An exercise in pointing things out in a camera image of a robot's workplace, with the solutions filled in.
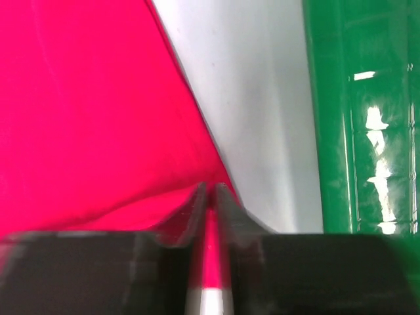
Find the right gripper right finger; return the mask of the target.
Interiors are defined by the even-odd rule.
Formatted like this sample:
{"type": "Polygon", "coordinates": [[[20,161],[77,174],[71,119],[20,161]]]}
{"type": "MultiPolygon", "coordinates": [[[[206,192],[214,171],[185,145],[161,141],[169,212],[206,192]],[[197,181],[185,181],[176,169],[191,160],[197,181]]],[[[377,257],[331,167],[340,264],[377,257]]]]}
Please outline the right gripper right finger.
{"type": "Polygon", "coordinates": [[[418,314],[419,239],[279,234],[218,184],[220,273],[234,314],[418,314]]]}

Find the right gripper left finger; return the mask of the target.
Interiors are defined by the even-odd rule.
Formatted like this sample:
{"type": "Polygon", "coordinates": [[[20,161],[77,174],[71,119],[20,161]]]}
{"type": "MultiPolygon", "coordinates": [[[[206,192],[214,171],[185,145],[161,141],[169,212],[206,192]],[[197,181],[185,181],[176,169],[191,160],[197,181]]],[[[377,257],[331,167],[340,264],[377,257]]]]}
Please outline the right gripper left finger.
{"type": "Polygon", "coordinates": [[[185,314],[206,185],[145,230],[1,240],[2,314],[185,314]]]}

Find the red t-shirt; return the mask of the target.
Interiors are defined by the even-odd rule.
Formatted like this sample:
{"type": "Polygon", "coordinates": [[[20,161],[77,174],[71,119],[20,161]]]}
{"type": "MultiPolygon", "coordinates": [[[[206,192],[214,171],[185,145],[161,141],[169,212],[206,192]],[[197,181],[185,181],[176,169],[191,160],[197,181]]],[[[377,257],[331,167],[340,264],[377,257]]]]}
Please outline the red t-shirt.
{"type": "Polygon", "coordinates": [[[142,230],[207,185],[203,283],[230,285],[230,178],[151,1],[1,2],[1,235],[142,230]]]}

